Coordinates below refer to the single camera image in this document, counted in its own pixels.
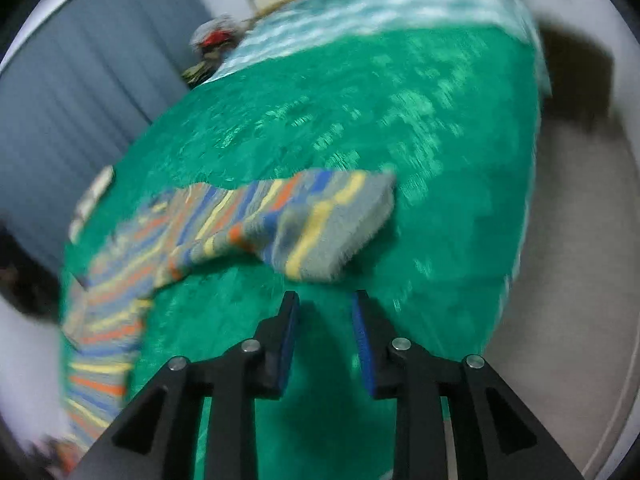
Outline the striped knit sweater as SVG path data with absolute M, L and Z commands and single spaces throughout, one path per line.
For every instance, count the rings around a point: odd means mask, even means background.
M 332 282 L 390 218 L 395 183 L 388 172 L 308 169 L 235 190 L 198 182 L 143 204 L 68 286 L 64 401 L 79 451 L 122 410 L 143 318 L 160 289 L 236 252 L 293 281 Z

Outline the clothes heap behind bed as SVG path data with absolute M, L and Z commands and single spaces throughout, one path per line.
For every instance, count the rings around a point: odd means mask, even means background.
M 195 29 L 190 47 L 198 56 L 198 62 L 187 68 L 182 80 L 194 89 L 218 70 L 224 59 L 243 39 L 247 27 L 230 15 L 222 14 Z

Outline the white patterned folded cloth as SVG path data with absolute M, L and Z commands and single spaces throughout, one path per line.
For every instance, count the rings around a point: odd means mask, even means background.
M 78 200 L 68 228 L 68 239 L 72 244 L 78 242 L 79 235 L 91 217 L 94 208 L 96 208 L 96 205 L 110 187 L 114 179 L 114 173 L 113 166 L 105 166 L 82 194 L 80 200 Z

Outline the green bedspread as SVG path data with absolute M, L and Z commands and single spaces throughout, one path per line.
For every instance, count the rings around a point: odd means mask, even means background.
M 495 26 L 343 37 L 248 66 L 190 91 L 130 146 L 79 243 L 69 278 L 111 252 L 160 194 L 193 185 L 279 193 L 309 169 L 395 176 L 395 206 L 329 283 L 292 281 L 276 258 L 216 256 L 134 298 L 146 266 L 109 289 L 88 356 L 66 348 L 70 437 L 87 451 L 170 356 L 218 356 L 283 294 L 302 300 L 292 378 L 256 405 L 265 479 L 375 479 L 393 461 L 395 405 L 360 377 L 350 302 L 376 298 L 420 344 L 461 359 L 486 347 L 518 272 L 539 130 L 536 51 Z

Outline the blue-grey curtain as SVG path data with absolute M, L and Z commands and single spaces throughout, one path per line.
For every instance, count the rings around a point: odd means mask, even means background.
M 185 94 L 201 0 L 70 0 L 1 74 L 1 221 L 50 272 L 75 205 Z

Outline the checked teal bed sheet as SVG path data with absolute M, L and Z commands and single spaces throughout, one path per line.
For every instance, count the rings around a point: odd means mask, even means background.
M 445 26 L 496 26 L 530 44 L 538 84 L 551 91 L 540 33 L 522 0 L 294 0 L 261 18 L 209 81 L 345 36 Z

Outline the dark clothes pile on wall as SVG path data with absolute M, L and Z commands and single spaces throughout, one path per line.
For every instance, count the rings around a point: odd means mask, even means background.
M 34 260 L 1 225 L 1 297 L 15 310 L 36 320 L 57 323 L 60 283 Z

